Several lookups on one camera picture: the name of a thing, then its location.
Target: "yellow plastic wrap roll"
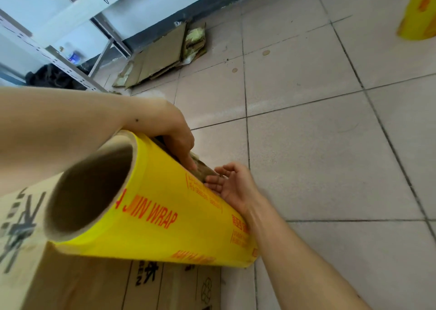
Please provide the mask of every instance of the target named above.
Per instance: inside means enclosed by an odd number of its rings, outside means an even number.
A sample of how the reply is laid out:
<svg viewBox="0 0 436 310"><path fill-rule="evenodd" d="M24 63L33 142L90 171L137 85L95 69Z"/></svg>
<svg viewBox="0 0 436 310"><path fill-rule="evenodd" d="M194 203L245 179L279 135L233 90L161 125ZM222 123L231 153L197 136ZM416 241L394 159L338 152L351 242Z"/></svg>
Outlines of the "yellow plastic wrap roll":
<svg viewBox="0 0 436 310"><path fill-rule="evenodd" d="M397 34L408 40L436 35L436 0L410 0Z"/></svg>
<svg viewBox="0 0 436 310"><path fill-rule="evenodd" d="M44 229L59 251L75 255L237 267L257 257L233 208L128 131L63 174Z"/></svg>

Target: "plastic bottle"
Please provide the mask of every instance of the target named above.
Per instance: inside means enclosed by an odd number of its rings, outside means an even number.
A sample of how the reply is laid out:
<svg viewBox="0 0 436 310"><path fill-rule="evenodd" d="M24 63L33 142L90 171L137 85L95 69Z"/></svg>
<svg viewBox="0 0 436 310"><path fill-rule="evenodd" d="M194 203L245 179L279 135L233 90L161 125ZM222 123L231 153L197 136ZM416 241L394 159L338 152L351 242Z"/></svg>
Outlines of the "plastic bottle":
<svg viewBox="0 0 436 310"><path fill-rule="evenodd" d="M65 45L65 48L59 47L59 52L74 65L80 65L81 57L69 43Z"/></svg>

